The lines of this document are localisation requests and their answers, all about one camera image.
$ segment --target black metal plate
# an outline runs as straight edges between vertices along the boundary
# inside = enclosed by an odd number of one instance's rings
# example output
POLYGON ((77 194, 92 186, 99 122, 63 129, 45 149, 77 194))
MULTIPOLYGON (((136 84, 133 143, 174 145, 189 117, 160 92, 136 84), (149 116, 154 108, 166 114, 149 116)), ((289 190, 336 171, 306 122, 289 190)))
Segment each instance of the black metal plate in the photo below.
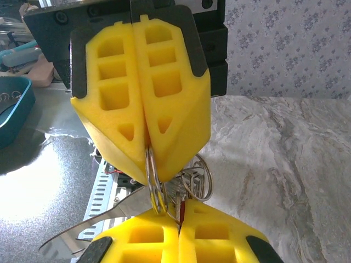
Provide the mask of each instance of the black metal plate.
POLYGON ((92 242, 77 263, 101 263, 112 241, 111 237, 103 237, 92 242))

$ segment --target metal key ring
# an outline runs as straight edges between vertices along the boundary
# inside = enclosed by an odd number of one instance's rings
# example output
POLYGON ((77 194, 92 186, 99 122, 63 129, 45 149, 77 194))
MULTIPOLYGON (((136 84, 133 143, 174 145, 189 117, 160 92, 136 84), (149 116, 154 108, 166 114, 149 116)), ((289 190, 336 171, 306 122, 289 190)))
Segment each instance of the metal key ring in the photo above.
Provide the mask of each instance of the metal key ring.
POLYGON ((159 214, 163 211, 167 211, 167 198, 166 193, 162 193, 160 187, 160 181, 158 179, 158 174, 156 170, 155 159, 153 156, 153 151, 149 147, 146 149, 146 177, 148 179, 148 187, 150 190, 150 197, 152 202, 152 208, 154 209, 156 214, 159 214))
POLYGON ((210 199, 210 197, 212 196, 212 193, 213 193, 213 178, 212 178, 212 174, 210 172, 210 169, 208 168, 205 160, 201 157, 200 154, 197 154, 196 157, 200 160, 201 162, 201 165, 203 166, 204 170, 205 170, 205 173, 207 175, 207 180, 208 180, 208 191, 207 191, 207 194, 205 197, 201 198, 201 197, 198 197, 196 196, 191 189, 189 189, 189 186, 187 185, 186 181, 185 181, 185 178, 184 178, 184 173, 182 173, 181 175, 181 179, 182 179, 182 182, 183 182, 183 185, 185 187, 185 189, 188 191, 189 195, 191 195, 192 198, 200 201, 200 202, 205 202, 207 200, 210 199))

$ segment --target gray countertop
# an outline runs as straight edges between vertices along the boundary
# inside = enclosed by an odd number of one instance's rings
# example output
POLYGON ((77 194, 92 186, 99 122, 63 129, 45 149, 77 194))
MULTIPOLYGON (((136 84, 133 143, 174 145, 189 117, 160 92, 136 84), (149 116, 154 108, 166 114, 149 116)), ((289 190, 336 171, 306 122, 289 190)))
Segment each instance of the gray countertop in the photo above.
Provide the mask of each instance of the gray countertop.
POLYGON ((267 235, 285 262, 351 260, 351 103, 226 96, 202 150, 208 202, 267 235))
MULTIPOLYGON (((5 263, 62 262, 37 248, 82 220, 97 169, 70 94, 62 85, 35 93, 20 136, 0 151, 10 161, 0 165, 5 263)), ((208 204, 266 234, 285 263, 348 262, 350 131, 347 101, 213 99, 212 136, 201 151, 214 176, 208 204)))

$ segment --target teal tray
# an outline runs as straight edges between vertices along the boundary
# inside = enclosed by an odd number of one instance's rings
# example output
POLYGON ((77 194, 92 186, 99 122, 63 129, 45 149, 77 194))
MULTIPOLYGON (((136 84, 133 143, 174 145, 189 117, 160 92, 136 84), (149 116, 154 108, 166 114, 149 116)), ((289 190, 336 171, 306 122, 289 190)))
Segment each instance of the teal tray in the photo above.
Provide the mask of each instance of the teal tray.
POLYGON ((0 95, 3 93, 12 95, 14 91, 21 93, 15 105, 0 112, 0 149, 16 139, 35 103, 31 86, 32 81, 26 77, 0 77, 0 95))

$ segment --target floral wallpaper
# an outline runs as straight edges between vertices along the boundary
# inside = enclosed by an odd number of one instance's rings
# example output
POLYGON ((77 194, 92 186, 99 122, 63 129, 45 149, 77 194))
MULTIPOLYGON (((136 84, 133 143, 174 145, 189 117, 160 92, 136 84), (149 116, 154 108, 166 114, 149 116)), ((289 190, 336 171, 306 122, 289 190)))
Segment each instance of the floral wallpaper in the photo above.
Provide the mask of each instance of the floral wallpaper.
POLYGON ((347 99, 351 0, 227 0, 228 94, 347 99))

